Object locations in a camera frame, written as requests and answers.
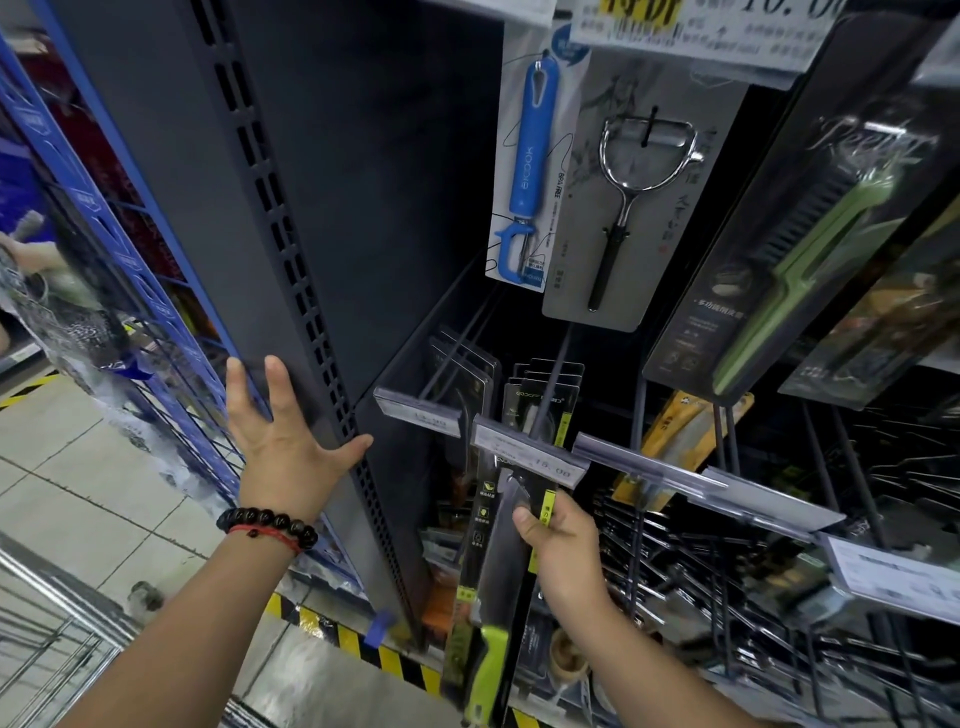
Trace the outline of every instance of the tiled floor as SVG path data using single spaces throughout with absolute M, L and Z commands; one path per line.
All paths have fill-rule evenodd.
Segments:
M 221 538 L 204 510 L 159 478 L 151 458 L 65 376 L 0 411 L 0 531 L 121 603 L 140 580 L 175 591 Z M 0 590 L 10 586 L 0 577 Z M 295 582 L 280 590 L 316 607 L 328 602 Z M 11 599 L 0 591 L 0 609 Z M 12 664 L 3 647 L 0 684 Z M 460 724 L 448 704 L 267 616 L 235 692 L 290 728 Z M 17 695 L 0 699 L 0 724 L 22 706 Z

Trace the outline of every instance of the blue shelving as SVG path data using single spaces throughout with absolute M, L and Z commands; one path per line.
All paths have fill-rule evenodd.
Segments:
M 56 18 L 45 3 L 36 3 L 36 11 L 132 181 L 142 206 L 108 200 L 101 193 L 6 42 L 0 42 L 0 101 L 52 173 L 52 186 L 70 199 L 99 242 L 102 253 L 109 256 L 113 269 L 126 278 L 135 292 L 135 310 L 127 311 L 132 316 L 127 327 L 137 347 L 137 364 L 150 376 L 124 382 L 134 408 L 142 418 L 168 428 L 177 439 L 184 462 L 213 483 L 227 502 L 234 503 L 239 492 L 243 456 L 226 428 L 226 392 L 218 369 L 223 371 L 227 357 L 236 354 L 236 349 L 138 173 L 123 139 L 71 53 L 67 39 L 58 32 Z M 156 226 L 184 280 L 158 276 L 151 271 L 111 206 L 143 215 Z M 167 293 L 167 289 L 174 286 L 187 289 L 199 302 L 206 319 L 216 329 L 217 339 L 191 331 Z M 329 540 L 321 539 L 310 555 L 354 591 L 362 592 L 344 549 L 326 521 L 324 526 Z

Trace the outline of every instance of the yellow black hazard stripe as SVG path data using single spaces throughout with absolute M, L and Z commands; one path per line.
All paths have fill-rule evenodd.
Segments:
M 24 398 L 26 398 L 27 395 L 31 394 L 32 392 L 35 392 L 44 384 L 49 384 L 58 376 L 60 376 L 60 373 L 54 370 L 48 375 L 44 375 L 39 379 L 34 379 L 27 386 L 17 390 L 13 394 L 11 394 L 9 397 L 7 397 L 5 400 L 0 401 L 0 411 L 7 409 L 7 407 L 10 407 L 14 404 L 17 404 L 20 400 L 23 400 Z
M 421 665 L 406 655 L 400 654 L 385 644 L 370 647 L 364 643 L 365 635 L 343 624 L 327 619 L 312 609 L 298 606 L 286 596 L 273 594 L 265 610 L 268 615 L 283 619 L 304 632 L 348 652 L 369 665 L 400 678 L 431 695 L 440 697 L 440 673 L 432 667 Z M 549 728 L 546 723 L 526 715 L 516 708 L 507 712 L 503 728 Z

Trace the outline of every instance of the red string bracelet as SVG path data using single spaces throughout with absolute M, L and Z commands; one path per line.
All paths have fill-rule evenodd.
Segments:
M 299 554 L 301 551 L 303 551 L 303 549 L 300 548 L 300 544 L 297 542 L 297 539 L 288 536 L 277 528 L 256 525 L 254 523 L 238 523 L 228 531 L 228 534 L 233 533 L 233 531 L 247 531 L 247 535 L 252 539 L 255 539 L 260 534 L 263 534 L 264 536 L 270 536 L 271 538 L 277 539 L 296 554 Z

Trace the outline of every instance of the shopping cart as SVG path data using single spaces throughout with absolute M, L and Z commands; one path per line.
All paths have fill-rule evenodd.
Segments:
M 0 532 L 0 724 L 55 725 L 139 630 L 118 604 Z M 223 723 L 273 728 L 234 697 Z

